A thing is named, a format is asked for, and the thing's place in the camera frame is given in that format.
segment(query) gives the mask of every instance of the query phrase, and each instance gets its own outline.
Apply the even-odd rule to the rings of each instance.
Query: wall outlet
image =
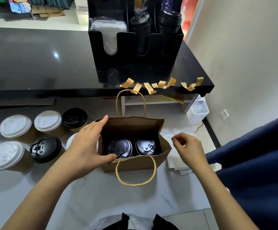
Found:
[[[227,111],[225,109],[220,112],[220,115],[221,115],[222,119],[226,119],[229,116],[229,114],[227,113]]]

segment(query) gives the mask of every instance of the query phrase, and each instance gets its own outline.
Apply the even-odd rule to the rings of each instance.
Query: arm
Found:
[[[1,230],[45,229],[64,189],[117,157],[115,154],[100,156],[96,151],[98,136],[107,120],[105,116],[80,130],[69,149],[29,192]]]
[[[172,141],[183,162],[202,184],[219,229],[258,230],[209,166],[201,141],[185,133],[174,136]]]

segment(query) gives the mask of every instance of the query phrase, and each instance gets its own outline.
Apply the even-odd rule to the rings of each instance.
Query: forearm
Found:
[[[203,186],[220,230],[258,229],[208,164],[193,171]]]
[[[69,181],[52,168],[24,198],[1,230],[43,230]]]

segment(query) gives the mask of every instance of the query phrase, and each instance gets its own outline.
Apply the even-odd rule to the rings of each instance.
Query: paper bag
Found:
[[[138,186],[144,185],[152,180],[156,173],[156,168],[164,162],[166,157],[171,151],[170,144],[160,135],[160,131],[164,124],[164,119],[152,119],[146,117],[146,105],[144,100],[145,115],[144,117],[131,116],[120,117],[117,101],[116,108],[119,117],[109,118],[108,122],[103,127],[101,135],[98,139],[98,154],[107,154],[107,145],[114,139],[128,139],[133,145],[135,151],[135,142],[138,139],[150,139],[155,140],[155,153],[152,156],[137,155],[129,158],[116,159],[109,164],[101,166],[105,173],[116,171],[119,181],[124,185]],[[122,182],[118,176],[118,171],[130,171],[130,170],[144,170],[154,169],[152,178],[142,184],[126,184]]]

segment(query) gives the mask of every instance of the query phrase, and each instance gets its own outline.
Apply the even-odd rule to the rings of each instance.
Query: white wall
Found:
[[[205,0],[188,46],[215,85],[207,118],[221,145],[278,117],[278,0]]]

